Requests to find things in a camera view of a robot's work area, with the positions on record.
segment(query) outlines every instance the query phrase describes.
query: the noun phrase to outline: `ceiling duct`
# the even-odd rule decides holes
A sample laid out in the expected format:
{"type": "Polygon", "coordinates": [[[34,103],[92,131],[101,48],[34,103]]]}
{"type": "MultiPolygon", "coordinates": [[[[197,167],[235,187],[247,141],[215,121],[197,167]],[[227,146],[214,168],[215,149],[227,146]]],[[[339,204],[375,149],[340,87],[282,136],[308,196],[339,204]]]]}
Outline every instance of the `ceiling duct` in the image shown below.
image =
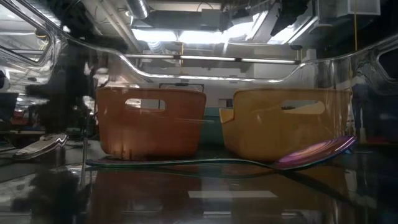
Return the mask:
{"type": "Polygon", "coordinates": [[[131,16],[135,19],[145,19],[148,17],[150,7],[146,0],[126,0],[127,7],[131,16]]]}

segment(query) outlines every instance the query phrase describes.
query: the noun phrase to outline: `teal object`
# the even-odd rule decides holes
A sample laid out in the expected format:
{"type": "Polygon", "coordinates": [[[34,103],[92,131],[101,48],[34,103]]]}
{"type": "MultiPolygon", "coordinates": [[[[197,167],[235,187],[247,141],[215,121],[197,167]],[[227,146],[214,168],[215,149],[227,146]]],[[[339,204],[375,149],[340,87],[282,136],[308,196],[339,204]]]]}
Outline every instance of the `teal object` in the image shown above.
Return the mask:
{"type": "Polygon", "coordinates": [[[224,146],[219,108],[206,108],[200,131],[200,144],[224,146]]]}

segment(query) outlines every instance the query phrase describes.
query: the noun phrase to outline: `spoon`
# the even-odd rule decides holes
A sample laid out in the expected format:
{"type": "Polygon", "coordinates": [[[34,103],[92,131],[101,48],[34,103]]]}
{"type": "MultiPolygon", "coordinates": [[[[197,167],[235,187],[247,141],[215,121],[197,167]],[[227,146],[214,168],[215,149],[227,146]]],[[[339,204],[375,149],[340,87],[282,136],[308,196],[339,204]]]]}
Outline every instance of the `spoon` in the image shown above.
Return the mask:
{"type": "Polygon", "coordinates": [[[235,158],[185,159],[174,161],[119,161],[111,159],[88,159],[86,164],[89,166],[107,168],[146,168],[193,164],[248,164],[274,170],[299,170],[315,166],[341,154],[342,152],[345,152],[355,143],[355,140],[356,137],[354,136],[342,136],[332,140],[323,141],[300,151],[288,154],[271,164],[235,158]]]}

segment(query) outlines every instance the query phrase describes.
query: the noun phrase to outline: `yellow plastic bin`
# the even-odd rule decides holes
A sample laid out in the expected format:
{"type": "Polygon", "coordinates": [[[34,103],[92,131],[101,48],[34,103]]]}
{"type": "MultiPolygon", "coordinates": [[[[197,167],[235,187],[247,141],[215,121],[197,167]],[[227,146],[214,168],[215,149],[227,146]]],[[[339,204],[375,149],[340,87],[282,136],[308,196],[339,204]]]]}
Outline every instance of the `yellow plastic bin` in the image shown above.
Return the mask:
{"type": "Polygon", "coordinates": [[[104,152],[120,159],[185,157],[197,150],[206,95],[189,90],[102,88],[97,90],[99,134],[104,152]],[[135,108],[128,99],[165,102],[165,109],[135,108]]]}
{"type": "Polygon", "coordinates": [[[344,90],[238,90],[234,108],[220,109],[224,144],[246,159],[276,161],[344,135],[350,98],[351,92],[344,90]],[[292,101],[313,103],[285,110],[292,101]]]}

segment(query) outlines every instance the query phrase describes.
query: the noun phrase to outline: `orange plastic bin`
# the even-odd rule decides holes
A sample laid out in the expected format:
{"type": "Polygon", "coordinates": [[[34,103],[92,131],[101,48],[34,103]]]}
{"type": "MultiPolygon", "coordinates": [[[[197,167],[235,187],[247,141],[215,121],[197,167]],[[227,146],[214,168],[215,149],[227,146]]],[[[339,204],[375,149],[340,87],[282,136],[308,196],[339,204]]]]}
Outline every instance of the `orange plastic bin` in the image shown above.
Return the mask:
{"type": "Polygon", "coordinates": [[[120,159],[192,156],[197,150],[206,95],[189,90],[101,88],[99,134],[105,153],[120,159]],[[136,108],[128,99],[163,100],[165,109],[136,108]]]}
{"type": "Polygon", "coordinates": [[[247,89],[234,108],[220,109],[227,149],[246,159],[281,157],[345,134],[351,92],[345,90],[247,89]],[[285,110],[287,101],[310,101],[285,110]]]}

